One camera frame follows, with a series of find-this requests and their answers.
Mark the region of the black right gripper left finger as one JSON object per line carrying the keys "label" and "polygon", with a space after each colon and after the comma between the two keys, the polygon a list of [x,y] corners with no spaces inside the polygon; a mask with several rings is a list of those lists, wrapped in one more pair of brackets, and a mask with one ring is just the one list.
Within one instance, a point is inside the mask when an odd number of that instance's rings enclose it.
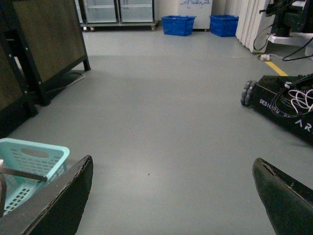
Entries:
{"label": "black right gripper left finger", "polygon": [[93,159],[86,155],[0,220],[2,235],[74,235],[89,198]]}

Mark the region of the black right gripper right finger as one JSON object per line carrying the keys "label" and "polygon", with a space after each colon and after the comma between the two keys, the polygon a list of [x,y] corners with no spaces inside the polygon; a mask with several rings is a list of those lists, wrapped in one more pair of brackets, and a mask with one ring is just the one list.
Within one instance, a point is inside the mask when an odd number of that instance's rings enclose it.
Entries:
{"label": "black right gripper right finger", "polygon": [[252,174],[258,195],[277,235],[313,233],[313,190],[257,158]]}

